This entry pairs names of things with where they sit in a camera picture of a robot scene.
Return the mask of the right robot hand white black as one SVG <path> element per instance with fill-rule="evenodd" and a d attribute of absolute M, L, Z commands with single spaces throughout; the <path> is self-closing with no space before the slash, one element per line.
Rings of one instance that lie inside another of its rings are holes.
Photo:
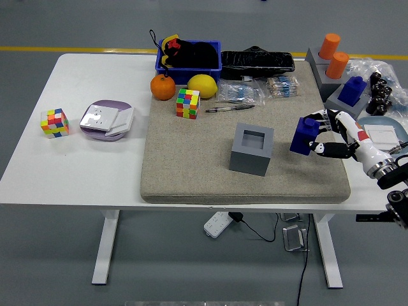
<path fill-rule="evenodd" d="M 319 124 L 318 134 L 333 131 L 343 137 L 342 143 L 312 142 L 305 144 L 319 156 L 348 159 L 353 158 L 363 166 L 363 171 L 370 178 L 388 173 L 397 166 L 390 154 L 377 149 L 366 131 L 346 112 L 324 109 L 305 116 Z"/>

